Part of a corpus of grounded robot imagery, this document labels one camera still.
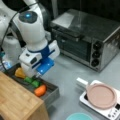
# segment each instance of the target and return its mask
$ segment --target kitchen counter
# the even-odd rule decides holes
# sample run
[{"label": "kitchen counter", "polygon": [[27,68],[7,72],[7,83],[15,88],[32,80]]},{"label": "kitchen counter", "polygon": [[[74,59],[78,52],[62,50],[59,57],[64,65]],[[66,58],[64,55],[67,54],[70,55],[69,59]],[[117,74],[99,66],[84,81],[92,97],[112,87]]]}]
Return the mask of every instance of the kitchen counter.
[{"label": "kitchen counter", "polygon": [[50,120],[66,120],[69,115],[76,112],[88,114],[93,120],[107,120],[79,101],[83,89],[77,85],[78,77],[89,83],[99,80],[120,90],[120,53],[100,73],[60,55],[55,60],[55,66],[43,76],[60,90],[59,99],[48,109]]}]

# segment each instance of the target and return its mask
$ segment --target carrot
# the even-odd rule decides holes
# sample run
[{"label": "carrot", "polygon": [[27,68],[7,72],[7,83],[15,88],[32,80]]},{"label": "carrot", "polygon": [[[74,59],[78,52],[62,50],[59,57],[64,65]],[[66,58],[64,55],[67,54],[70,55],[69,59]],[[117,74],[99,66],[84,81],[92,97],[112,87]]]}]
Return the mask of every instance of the carrot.
[{"label": "carrot", "polygon": [[36,96],[40,97],[43,96],[46,93],[46,85],[41,85],[39,88],[34,90],[34,93]]}]

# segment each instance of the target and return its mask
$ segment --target toy food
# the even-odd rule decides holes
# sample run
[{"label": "toy food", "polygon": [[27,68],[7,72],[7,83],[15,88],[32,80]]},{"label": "toy food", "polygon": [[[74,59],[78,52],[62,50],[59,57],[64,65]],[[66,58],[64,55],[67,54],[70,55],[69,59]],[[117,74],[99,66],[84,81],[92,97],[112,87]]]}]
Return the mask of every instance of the toy food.
[{"label": "toy food", "polygon": [[46,93],[47,87],[46,85],[41,85],[37,89],[35,89],[34,93],[36,96],[40,97],[43,96]]},{"label": "toy food", "polygon": [[15,71],[15,76],[23,79],[26,77],[21,67]]}]

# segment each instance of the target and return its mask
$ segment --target wooden cutting board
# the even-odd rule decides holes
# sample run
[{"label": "wooden cutting board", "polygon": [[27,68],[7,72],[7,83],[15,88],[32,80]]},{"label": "wooden cutting board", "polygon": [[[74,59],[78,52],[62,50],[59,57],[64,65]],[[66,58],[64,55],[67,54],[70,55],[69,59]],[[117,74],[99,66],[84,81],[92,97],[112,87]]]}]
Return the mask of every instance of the wooden cutting board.
[{"label": "wooden cutting board", "polygon": [[4,120],[49,120],[44,101],[2,72],[0,115]]}]

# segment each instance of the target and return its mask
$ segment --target toaster oven door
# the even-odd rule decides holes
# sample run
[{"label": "toaster oven door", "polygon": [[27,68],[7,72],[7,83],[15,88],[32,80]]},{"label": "toaster oven door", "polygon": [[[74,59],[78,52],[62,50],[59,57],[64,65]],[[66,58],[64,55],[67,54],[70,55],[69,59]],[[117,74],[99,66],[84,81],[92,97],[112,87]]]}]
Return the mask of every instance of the toaster oven door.
[{"label": "toaster oven door", "polygon": [[61,52],[67,56],[89,66],[91,57],[91,41],[84,39],[71,40],[70,38],[57,37]]}]

